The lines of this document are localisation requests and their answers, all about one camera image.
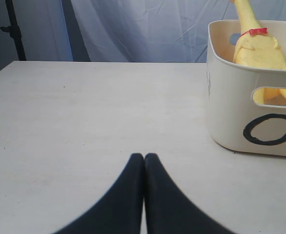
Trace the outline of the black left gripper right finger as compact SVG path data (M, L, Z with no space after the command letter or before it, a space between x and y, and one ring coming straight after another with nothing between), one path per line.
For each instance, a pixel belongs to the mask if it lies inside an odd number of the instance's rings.
M174 183L159 157L145 163L145 218L149 234L232 234L192 203Z

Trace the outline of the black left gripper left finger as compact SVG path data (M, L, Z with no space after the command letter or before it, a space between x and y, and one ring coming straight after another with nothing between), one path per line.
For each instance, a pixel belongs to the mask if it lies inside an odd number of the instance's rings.
M131 154L123 171L89 210L58 234L139 234L144 197L144 159Z

